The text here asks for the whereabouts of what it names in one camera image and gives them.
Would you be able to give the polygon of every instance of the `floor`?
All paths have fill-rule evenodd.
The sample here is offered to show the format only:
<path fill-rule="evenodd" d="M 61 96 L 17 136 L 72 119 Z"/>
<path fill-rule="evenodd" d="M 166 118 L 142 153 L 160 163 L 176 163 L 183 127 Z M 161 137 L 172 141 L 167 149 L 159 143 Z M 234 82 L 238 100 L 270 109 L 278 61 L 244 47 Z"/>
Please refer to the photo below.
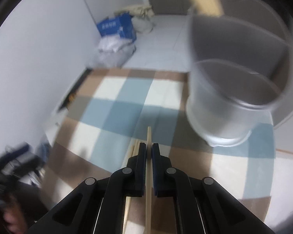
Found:
<path fill-rule="evenodd" d="M 137 36 L 137 50 L 123 68 L 189 71 L 187 16 L 158 15 L 152 20 L 153 30 Z"/>

